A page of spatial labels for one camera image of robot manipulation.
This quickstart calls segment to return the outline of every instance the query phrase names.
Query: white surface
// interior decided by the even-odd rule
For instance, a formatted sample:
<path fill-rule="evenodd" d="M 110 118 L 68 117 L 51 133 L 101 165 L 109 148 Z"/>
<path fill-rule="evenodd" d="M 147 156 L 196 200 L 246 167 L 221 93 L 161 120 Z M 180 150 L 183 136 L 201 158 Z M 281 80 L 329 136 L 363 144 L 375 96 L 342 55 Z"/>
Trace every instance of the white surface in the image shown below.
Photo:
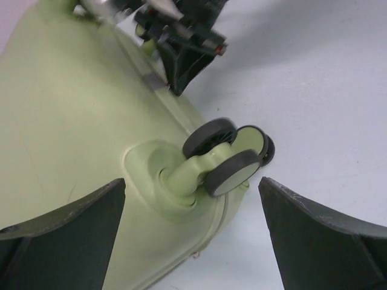
<path fill-rule="evenodd" d="M 0 50 L 33 0 L 2 0 Z M 276 158 L 201 254 L 153 290 L 282 290 L 258 183 L 269 176 L 346 214 L 387 225 L 387 1 L 230 0 L 222 58 L 186 94 L 207 119 L 256 124 Z M 129 21 L 123 24 L 133 34 Z"/>
<path fill-rule="evenodd" d="M 173 19 L 180 20 L 184 16 L 176 7 L 173 0 L 147 0 L 146 2 L 151 7 Z"/>

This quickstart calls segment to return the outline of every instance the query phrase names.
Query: suitcase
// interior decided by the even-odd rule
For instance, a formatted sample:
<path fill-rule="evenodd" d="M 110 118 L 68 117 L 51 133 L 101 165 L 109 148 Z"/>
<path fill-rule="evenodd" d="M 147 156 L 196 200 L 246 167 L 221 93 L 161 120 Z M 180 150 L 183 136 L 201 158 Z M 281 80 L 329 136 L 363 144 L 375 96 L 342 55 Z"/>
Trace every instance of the suitcase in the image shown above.
<path fill-rule="evenodd" d="M 40 0 L 0 57 L 0 288 L 141 290 L 202 251 L 275 147 L 203 120 L 118 28 Z"/>

